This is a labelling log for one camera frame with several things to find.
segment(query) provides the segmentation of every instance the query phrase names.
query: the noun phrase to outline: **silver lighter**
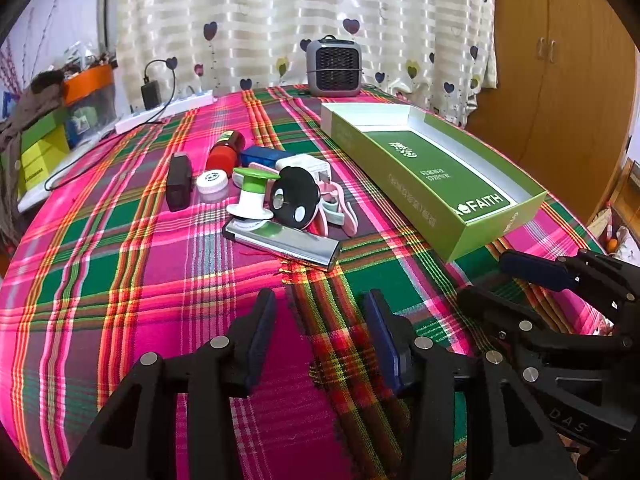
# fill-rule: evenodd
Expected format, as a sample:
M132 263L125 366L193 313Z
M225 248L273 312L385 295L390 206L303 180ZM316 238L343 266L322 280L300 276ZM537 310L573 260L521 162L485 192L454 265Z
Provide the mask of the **silver lighter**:
M271 220L232 218L222 228L228 240L330 272L340 254L340 242Z

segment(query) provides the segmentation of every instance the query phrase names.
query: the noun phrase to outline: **black cable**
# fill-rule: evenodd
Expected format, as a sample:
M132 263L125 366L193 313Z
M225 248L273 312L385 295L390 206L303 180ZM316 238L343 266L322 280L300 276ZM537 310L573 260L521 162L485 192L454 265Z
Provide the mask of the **black cable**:
M147 119L145 122L138 124L137 126L134 126L133 128L131 128L130 130L127 130L126 132L119 134L115 137L111 137L111 139L107 140L107 141L101 141L98 144L96 144L94 147L92 147L88 152L86 152L83 156L87 156L89 153L91 153L92 151L96 150L97 148L101 148L102 146L104 146L105 144L107 144L108 142L111 142L114 139L119 139L124 135L127 135L129 132L135 130L136 128L140 128L141 126L146 126L148 124L162 124L161 122L156 121L156 118L158 116L161 116L164 111L167 109L167 107L169 106L169 104L171 104L171 101L174 98L175 95L175 70L173 68L170 69L171 72L174 75L174 87L171 90L171 97L169 97L169 100L166 102L166 104L164 105L164 107L162 108L162 110L160 110L158 113L156 113L155 115L153 115L151 118ZM44 191L47 192L51 192L54 191L56 189L60 189L63 186L66 186L67 184L69 184L70 182L73 182L74 180L76 180L77 178L83 176L85 173L91 171L93 168L95 168L98 164L100 164L100 162L102 162L107 155L109 155L109 153L111 153L111 150L105 150L105 152L102 154L102 156L98 159L95 160L91 165L87 166L86 168L84 168L84 170L82 170L80 173L75 174L73 177L71 177L68 180L63 181L61 184L58 184L57 186L52 186L52 187L47 187L47 184L55 179L60 173L62 173L65 170L68 170L68 168L71 168L72 166L74 166L80 159L75 160L73 162L70 162L69 164L67 164L64 168L62 168L61 170L57 171L56 173L54 173L53 175L51 175L47 180L44 181Z
M143 77L143 80L144 80L145 84L147 84L149 82L149 76L146 75L146 69L149 68L149 65L152 65L153 63L156 63L156 62L164 63L168 69L173 70L173 68L169 67L169 65L166 64L166 60L165 59L152 59L145 66L145 74L144 74L144 77Z

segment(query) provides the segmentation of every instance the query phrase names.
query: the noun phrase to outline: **white wall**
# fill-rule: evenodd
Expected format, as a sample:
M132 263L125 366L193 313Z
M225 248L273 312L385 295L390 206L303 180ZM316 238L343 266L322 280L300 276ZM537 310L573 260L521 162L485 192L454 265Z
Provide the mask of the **white wall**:
M18 82L24 89L33 76L46 70L75 42L90 43L98 48L97 0L31 0L7 39L11 42ZM5 40L2 52L7 52L7 46ZM129 112L129 103L121 86L116 71L116 112L125 114ZM0 81L0 97L3 90L5 87Z
M635 106L635 122L631 125L631 144L626 154L633 160L640 161L640 54L636 50L636 106ZM626 157L623 157L622 164L626 163Z

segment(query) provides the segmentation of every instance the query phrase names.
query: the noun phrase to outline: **plaid tablecloth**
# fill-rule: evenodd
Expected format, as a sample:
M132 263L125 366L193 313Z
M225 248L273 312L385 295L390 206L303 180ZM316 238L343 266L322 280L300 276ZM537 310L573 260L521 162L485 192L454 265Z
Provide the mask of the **plaid tablecloth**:
M357 101L396 100L373 89ZM455 352L486 338L456 307L456 290L482 284L530 304L557 330L591 333L598 317L575 296L497 272L515 248L549 258L599 250L549 198L534 221L443 264L380 190L319 129L321 100L299 88L245 91L146 126L87 156L111 150L94 170L53 193L17 250L0 289L0 420L43 478L70 454L132 364L147 351L194 351L224 333L260 288L278 300L262 381L233 400L244 477L383 479L398 467L404 402L378 372L358 296L380 288L420 335ZM217 136L239 130L256 144L329 161L360 219L330 274L225 240L225 205L199 202L171 213L164 200L170 156L204 168ZM465 468L465 405L457 403L453 476ZM178 406L177 457L186 476L186 406Z

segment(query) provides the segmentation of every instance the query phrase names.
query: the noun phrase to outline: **red container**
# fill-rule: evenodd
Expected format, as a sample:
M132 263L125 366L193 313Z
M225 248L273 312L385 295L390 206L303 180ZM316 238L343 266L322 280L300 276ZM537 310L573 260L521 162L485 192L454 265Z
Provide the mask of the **red container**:
M238 167L240 152L244 150L244 137L240 132L223 132L207 158L206 170L223 170L231 178L234 168Z

